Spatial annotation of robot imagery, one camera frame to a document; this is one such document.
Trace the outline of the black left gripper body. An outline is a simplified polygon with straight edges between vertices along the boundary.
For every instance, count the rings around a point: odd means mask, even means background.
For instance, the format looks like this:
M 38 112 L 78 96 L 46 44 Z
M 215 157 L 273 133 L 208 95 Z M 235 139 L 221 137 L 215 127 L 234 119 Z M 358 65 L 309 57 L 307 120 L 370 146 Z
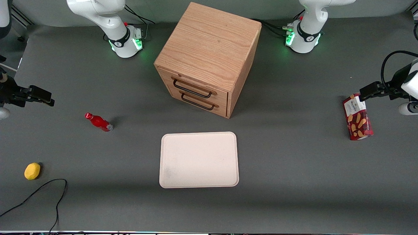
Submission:
M 394 74 L 392 79 L 386 84 L 389 89 L 389 99 L 409 99 L 410 95 L 405 92 L 401 86 L 403 82 L 409 75 L 409 71 L 411 69 L 411 64 L 404 66 L 403 68 L 397 70 Z

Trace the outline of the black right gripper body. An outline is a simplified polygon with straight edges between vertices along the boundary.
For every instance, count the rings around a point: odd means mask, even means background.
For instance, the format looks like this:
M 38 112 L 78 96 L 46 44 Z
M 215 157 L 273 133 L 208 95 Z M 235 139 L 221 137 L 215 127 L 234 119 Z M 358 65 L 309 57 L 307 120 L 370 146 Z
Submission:
M 14 78 L 7 74 L 2 74 L 0 80 L 0 107 L 3 108 L 5 104 L 25 107 L 29 99 L 22 92 L 22 89 L 22 87 L 17 85 Z

